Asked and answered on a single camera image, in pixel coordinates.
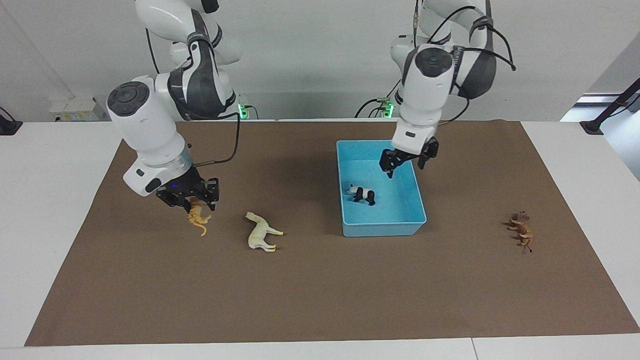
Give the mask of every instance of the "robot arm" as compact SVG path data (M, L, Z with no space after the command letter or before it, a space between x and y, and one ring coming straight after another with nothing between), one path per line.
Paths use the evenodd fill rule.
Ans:
M380 158L389 178L406 161L418 158L422 169L436 157L439 144L434 136L449 94L475 99L491 88L496 69L489 31L493 20L490 0L482 2L474 6L471 0L425 0L419 26L427 37L416 37L416 44L407 35L394 41L391 55L402 72L395 94L400 119L392 140L395 149L385 149ZM449 20L467 29L469 47L452 42Z
M155 80L141 76L124 83L107 100L111 120L138 153L124 181L141 196L155 192L167 205L187 212L192 197L215 209L218 179L200 177L174 121L180 117L216 119L233 110L236 101L228 76L216 64L215 49L222 43L222 29L217 26L211 40L200 14L217 9L217 0L137 0L136 11L145 26L174 41L173 46L183 44L188 53L186 63ZM240 54L231 51L227 61L234 62Z

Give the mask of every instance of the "table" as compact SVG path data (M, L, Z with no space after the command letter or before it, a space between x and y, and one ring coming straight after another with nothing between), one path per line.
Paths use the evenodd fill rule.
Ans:
M584 134L578 124L526 122L523 126L637 321L640 285L633 274L640 270L636 260L640 255L640 235L634 233L633 222L640 213L640 184L603 137ZM640 356L640 334L22 348L119 142L110 122L27 123L16 136L0 138L0 189L4 199L0 208L1 359L471 360ZM65 184L73 184L72 191Z

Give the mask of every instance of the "plastic tray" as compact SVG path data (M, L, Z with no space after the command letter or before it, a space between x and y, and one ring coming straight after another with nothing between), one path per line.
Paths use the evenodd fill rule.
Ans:
M409 236L427 221L413 166L404 164L389 179L380 169L383 149L390 140L341 140L336 144L342 233L356 236ZM376 204L353 201L351 185L369 188Z

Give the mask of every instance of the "toy animal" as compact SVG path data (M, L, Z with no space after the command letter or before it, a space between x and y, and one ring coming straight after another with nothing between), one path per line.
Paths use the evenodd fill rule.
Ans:
M191 199L189 199L189 203L191 204L191 210L189 210L189 222L193 226L201 228L202 234L200 236L205 236L205 234L207 233L207 228L203 224L209 222L211 215L205 218L202 217L201 212L202 206L205 205L204 201L192 197Z
M353 201L355 202L364 199L369 203L370 206L374 206L376 204L376 201L374 200L374 198L376 197L376 193L374 193L371 189L363 188L361 186L353 186L353 184L351 184L347 193L350 195L354 195Z
M533 252L531 250L531 241L533 240L533 232L529 228L528 221L530 220L529 216L526 212L521 211L517 214L514 214L514 217L509 219L509 223L515 226L507 226L507 229L518 231L518 235L520 237L520 242L518 246L524 246L525 248L529 248L529 252Z
M269 227L267 220L264 220L250 211L247 212L244 217L255 222L255 229L253 229L249 235L249 247L251 249L261 248L266 252L274 252L276 250L276 245L269 245L264 241L264 237L267 236L267 234L282 236L284 233Z

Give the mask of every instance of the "black stand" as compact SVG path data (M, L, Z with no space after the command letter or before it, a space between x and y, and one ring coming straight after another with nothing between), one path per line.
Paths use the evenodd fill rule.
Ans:
M14 135L22 126L22 121L9 121L0 115L0 135Z
M580 121L580 125L589 135L604 135L600 130L600 125L607 120L614 111L629 100L638 90L640 90L640 78L625 90L611 105L609 105L598 117L591 121Z

